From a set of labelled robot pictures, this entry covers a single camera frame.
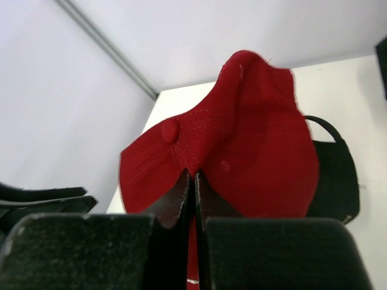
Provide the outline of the left aluminium corner post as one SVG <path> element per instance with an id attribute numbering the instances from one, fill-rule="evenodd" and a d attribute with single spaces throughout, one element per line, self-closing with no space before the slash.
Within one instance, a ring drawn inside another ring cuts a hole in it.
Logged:
<path id="1" fill-rule="evenodd" d="M 105 54 L 153 101 L 159 92 L 140 70 L 127 58 L 121 49 L 93 22 L 74 2 L 56 0 L 55 3 L 104 51 Z"/>

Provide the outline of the red baseball cap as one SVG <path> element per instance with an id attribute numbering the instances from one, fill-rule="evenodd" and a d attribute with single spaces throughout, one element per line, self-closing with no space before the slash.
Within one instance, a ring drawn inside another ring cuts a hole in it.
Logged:
<path id="1" fill-rule="evenodd" d="M 238 51 L 191 110 L 148 129 L 120 156 L 125 210 L 139 213 L 165 195 L 183 170 L 249 218 L 303 218 L 319 162 L 298 109 L 289 69 Z"/>

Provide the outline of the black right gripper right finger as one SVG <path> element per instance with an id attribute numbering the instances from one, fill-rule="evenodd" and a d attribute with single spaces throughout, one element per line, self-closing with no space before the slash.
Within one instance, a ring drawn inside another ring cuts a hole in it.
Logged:
<path id="1" fill-rule="evenodd" d="M 371 289 L 350 232 L 333 219 L 243 217 L 195 176 L 200 289 Z"/>

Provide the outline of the black baseball cap gold logo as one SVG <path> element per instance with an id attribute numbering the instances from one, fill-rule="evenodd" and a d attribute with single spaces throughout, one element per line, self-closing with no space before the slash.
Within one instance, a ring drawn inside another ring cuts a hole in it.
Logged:
<path id="1" fill-rule="evenodd" d="M 322 118 L 306 115 L 324 128 L 333 142 L 316 141 L 319 160 L 319 181 L 306 217 L 336 219 L 344 225 L 360 212 L 359 183 L 350 150 L 336 128 Z"/>

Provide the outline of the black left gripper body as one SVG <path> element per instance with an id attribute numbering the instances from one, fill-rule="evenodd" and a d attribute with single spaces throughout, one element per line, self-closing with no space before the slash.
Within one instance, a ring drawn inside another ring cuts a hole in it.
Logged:
<path id="1" fill-rule="evenodd" d="M 1 183 L 1 232 L 33 213 L 88 213 L 97 205 L 83 187 L 27 190 Z"/>

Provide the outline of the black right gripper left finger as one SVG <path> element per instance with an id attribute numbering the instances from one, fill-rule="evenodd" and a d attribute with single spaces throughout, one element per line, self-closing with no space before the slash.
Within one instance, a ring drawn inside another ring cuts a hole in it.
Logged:
<path id="1" fill-rule="evenodd" d="M 139 214 L 31 214 L 1 248 L 2 289 L 185 289 L 190 176 Z"/>

